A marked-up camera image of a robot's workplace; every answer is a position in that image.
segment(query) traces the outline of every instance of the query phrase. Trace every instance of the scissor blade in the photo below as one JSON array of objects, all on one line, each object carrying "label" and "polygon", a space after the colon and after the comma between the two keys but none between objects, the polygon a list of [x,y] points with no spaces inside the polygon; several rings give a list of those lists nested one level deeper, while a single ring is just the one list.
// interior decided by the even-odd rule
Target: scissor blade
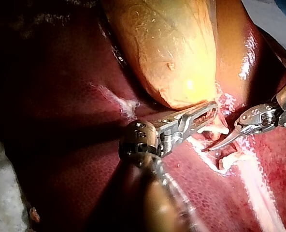
[{"label": "scissor blade", "polygon": [[232,143],[233,141],[235,141],[238,137],[243,136],[241,134],[241,132],[237,129],[234,129],[223,141],[219,142],[218,144],[207,148],[208,151],[215,151],[218,150],[220,148],[223,148],[227,145],[229,145],[230,143]]}]

